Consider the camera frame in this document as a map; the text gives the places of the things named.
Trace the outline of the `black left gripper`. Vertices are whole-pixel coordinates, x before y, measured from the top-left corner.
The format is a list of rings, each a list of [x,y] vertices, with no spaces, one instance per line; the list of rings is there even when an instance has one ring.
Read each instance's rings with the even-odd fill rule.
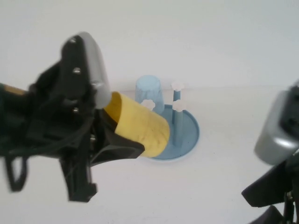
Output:
[[[143,144],[114,133],[117,122],[104,109],[100,117],[106,128],[93,128],[95,90],[88,65],[56,63],[29,91],[35,97],[27,135],[32,152],[59,160],[70,201],[86,203],[97,193],[91,165],[136,159],[145,151]]]

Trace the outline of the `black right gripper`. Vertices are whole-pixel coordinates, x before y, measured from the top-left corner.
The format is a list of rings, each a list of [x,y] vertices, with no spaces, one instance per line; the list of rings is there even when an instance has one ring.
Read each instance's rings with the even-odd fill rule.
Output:
[[[288,191],[288,179],[291,188]],[[286,162],[271,168],[254,183],[242,191],[242,196],[252,207],[271,205],[254,224],[298,224],[299,223],[299,152]],[[281,214],[273,204],[285,201]]]

